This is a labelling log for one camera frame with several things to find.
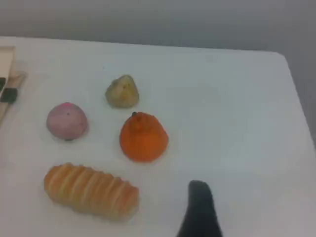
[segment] black object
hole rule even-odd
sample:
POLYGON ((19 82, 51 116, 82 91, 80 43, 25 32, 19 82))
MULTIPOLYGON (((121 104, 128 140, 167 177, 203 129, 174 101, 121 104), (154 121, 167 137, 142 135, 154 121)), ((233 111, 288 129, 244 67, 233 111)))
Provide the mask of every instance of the black object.
POLYGON ((17 88, 5 88, 0 98, 0 102, 12 104, 18 96, 17 88))
POLYGON ((177 237, 223 237, 207 183, 189 183, 189 203, 177 237))
POLYGON ((2 91, 3 87, 5 86, 6 79, 0 78, 0 91, 2 91))

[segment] loaf of bread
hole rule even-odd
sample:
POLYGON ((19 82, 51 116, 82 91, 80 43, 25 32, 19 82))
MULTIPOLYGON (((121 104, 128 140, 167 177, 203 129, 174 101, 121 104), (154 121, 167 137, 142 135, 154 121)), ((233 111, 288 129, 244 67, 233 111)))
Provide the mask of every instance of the loaf of bread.
POLYGON ((128 219, 139 204, 138 188, 83 165, 65 163, 52 167, 44 178, 44 188, 57 203, 111 220, 128 219))

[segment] gray wall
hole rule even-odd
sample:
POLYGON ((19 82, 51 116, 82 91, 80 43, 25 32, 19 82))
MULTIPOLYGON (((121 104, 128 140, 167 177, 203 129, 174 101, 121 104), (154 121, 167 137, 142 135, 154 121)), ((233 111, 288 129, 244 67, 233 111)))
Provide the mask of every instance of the gray wall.
POLYGON ((0 35, 278 51, 316 140, 316 0, 0 0, 0 35))

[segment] white tabletop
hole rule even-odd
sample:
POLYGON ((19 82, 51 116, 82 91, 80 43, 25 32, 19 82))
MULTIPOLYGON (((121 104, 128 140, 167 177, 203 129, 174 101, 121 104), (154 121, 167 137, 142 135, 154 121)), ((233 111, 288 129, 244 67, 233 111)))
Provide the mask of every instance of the white tabletop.
POLYGON ((175 236, 191 179, 214 194, 225 237, 316 235, 316 157, 285 58, 272 52, 0 38, 16 46, 28 73, 0 128, 1 236, 175 236), (136 108, 104 100, 111 80, 131 74, 136 108), (70 143, 45 127, 70 101, 89 132, 70 143), (169 135, 166 153, 139 165, 118 135, 136 111, 155 115, 169 135), (42 180, 57 162, 113 172, 140 188, 139 212, 124 225, 54 205, 42 180))

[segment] toy fruit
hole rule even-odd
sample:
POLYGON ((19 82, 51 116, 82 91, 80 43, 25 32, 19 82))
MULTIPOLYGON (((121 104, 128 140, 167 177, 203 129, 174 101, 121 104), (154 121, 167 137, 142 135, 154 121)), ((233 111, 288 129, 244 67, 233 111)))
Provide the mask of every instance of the toy fruit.
POLYGON ((154 161, 165 151, 168 141, 157 118, 143 112, 133 112, 119 136, 124 154, 135 162, 154 161))
POLYGON ((112 107, 129 108, 137 104, 139 94, 130 75, 114 80, 105 92, 105 97, 112 107))
POLYGON ((79 138, 85 132, 88 123, 79 106, 66 102, 49 112, 46 126, 55 137, 70 141, 79 138))

